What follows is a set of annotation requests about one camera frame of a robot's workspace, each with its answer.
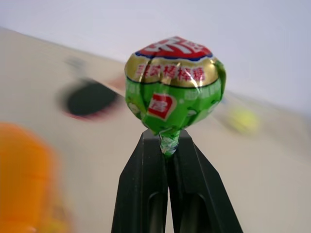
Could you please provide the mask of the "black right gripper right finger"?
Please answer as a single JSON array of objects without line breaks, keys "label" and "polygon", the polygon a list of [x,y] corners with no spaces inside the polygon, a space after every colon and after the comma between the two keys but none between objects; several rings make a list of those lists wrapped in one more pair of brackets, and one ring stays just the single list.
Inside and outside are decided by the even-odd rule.
[{"label": "black right gripper right finger", "polygon": [[218,171],[187,131],[168,159],[174,233],[243,233]]}]

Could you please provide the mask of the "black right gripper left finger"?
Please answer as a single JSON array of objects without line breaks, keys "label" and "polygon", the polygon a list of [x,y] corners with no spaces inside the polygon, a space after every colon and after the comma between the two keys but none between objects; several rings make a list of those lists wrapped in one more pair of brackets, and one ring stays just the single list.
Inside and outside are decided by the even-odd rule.
[{"label": "black right gripper left finger", "polygon": [[160,138],[145,130],[119,178],[111,233],[165,233],[167,202]]}]

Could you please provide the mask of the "green lollipop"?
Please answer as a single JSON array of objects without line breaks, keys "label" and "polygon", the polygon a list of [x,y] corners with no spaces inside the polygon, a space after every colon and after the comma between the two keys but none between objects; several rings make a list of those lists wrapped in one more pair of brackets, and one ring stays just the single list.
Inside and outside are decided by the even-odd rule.
[{"label": "green lollipop", "polygon": [[222,100],[226,71],[205,46],[173,36],[131,54],[124,68],[131,112],[160,137],[165,157],[181,131],[206,118]]}]

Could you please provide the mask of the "black round jar lid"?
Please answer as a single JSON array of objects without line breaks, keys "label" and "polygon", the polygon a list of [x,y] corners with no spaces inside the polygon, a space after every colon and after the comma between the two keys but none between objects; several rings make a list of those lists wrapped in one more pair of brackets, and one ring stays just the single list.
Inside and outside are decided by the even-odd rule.
[{"label": "black round jar lid", "polygon": [[59,90],[55,100],[66,115],[90,121],[112,114],[122,104],[123,96],[107,84],[84,79]]}]

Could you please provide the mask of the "orange plastic jar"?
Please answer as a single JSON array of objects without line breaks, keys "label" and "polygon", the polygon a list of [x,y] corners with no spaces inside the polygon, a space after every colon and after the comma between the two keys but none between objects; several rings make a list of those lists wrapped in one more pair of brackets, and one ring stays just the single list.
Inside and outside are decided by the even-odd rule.
[{"label": "orange plastic jar", "polygon": [[56,159],[31,131],[0,123],[0,233],[74,233]]}]

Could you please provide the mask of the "yellow wrapped lollipop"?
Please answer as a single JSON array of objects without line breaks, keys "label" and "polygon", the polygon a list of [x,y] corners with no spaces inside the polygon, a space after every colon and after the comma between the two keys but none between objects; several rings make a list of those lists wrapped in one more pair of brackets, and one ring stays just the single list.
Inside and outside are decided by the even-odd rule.
[{"label": "yellow wrapped lollipop", "polygon": [[229,129],[240,134],[254,134],[259,129],[258,116],[245,107],[229,107],[226,110],[225,122]]}]

